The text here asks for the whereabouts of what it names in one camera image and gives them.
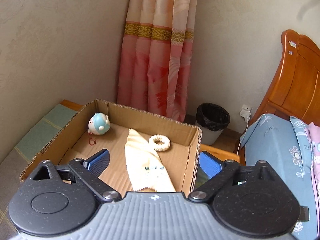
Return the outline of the open cardboard box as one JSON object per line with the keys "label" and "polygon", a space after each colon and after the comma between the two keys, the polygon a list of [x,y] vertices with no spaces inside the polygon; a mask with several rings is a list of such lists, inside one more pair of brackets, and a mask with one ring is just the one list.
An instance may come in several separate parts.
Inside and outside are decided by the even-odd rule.
{"label": "open cardboard box", "polygon": [[[105,135],[89,136],[89,119],[98,112],[108,115],[111,128]],[[171,146],[159,154],[160,159],[176,191],[186,195],[193,191],[202,136],[198,127],[100,99],[85,105],[71,118],[33,157],[21,173],[20,180],[26,180],[43,160],[49,159],[55,165],[66,164],[74,158],[86,159],[106,148],[110,153],[110,164],[99,178],[124,195],[132,190],[125,161],[125,144],[131,128],[145,139],[154,134],[170,139]]]}

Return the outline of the round blue white plush toy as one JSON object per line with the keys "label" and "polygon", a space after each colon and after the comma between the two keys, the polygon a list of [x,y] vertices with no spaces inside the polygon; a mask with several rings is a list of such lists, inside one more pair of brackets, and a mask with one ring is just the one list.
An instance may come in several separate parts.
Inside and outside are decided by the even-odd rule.
{"label": "round blue white plush toy", "polygon": [[94,135],[103,135],[110,129],[108,115],[104,113],[95,113],[88,122],[88,133]]}

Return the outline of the cream yellow cloth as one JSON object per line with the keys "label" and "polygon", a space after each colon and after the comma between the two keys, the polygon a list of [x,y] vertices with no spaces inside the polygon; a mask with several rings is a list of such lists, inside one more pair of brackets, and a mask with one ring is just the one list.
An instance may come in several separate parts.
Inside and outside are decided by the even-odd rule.
{"label": "cream yellow cloth", "polygon": [[136,130],[130,129],[125,144],[126,169],[134,191],[152,189],[175,192],[158,153]]}

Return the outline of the blue floral pillow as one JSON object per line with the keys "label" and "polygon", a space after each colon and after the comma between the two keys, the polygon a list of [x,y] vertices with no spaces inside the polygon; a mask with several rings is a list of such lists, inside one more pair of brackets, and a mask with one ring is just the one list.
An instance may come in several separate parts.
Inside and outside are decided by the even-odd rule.
{"label": "blue floral pillow", "polygon": [[297,239],[316,239],[319,236],[319,203],[309,126],[294,116],[286,122],[273,114],[263,114],[249,126],[240,141],[247,165],[267,161],[300,205],[308,207],[308,221],[297,222],[293,235]]}

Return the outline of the green grey checked mat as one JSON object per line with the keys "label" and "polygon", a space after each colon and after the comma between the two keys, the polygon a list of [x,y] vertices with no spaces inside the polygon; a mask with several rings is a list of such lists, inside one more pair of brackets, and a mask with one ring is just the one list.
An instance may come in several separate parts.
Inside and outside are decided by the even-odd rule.
{"label": "green grey checked mat", "polygon": [[76,111],[56,105],[18,142],[1,163],[1,239],[17,231],[8,215],[8,204],[20,187],[20,175],[33,157],[71,120]]}

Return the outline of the pink floral quilt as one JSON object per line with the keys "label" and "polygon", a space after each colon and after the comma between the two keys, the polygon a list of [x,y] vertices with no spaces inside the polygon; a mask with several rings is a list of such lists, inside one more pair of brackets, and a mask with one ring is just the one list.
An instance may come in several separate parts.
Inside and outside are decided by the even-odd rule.
{"label": "pink floral quilt", "polygon": [[320,142],[320,127],[316,126],[313,122],[309,124],[309,133],[310,133],[310,140],[311,140],[311,150],[313,154],[313,161],[312,161],[312,167],[313,167],[313,176],[316,183],[316,190],[317,190],[317,200],[319,203],[319,173],[320,173],[320,167],[319,167],[319,142]]}

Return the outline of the orange wooden headboard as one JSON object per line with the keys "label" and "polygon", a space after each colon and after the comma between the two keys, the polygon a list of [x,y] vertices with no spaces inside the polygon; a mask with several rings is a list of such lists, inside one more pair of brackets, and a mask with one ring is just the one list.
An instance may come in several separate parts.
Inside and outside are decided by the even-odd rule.
{"label": "orange wooden headboard", "polygon": [[311,38],[291,29],[281,34],[281,45],[279,66],[248,124],[273,114],[286,122],[294,116],[319,126],[319,48]]}

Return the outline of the pink patterned curtain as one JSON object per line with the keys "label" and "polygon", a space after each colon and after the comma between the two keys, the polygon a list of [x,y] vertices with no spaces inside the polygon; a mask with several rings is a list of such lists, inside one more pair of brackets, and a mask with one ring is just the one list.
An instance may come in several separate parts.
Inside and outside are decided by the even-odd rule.
{"label": "pink patterned curtain", "polygon": [[183,121],[197,0],[130,0],[117,103]]}

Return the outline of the white wall socket charger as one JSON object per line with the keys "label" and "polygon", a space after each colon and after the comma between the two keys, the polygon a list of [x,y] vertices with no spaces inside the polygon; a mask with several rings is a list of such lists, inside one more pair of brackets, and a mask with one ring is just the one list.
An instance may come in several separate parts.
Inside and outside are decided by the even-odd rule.
{"label": "white wall socket charger", "polygon": [[244,118],[245,122],[249,122],[251,117],[252,107],[248,105],[243,105],[240,111],[240,116]]}

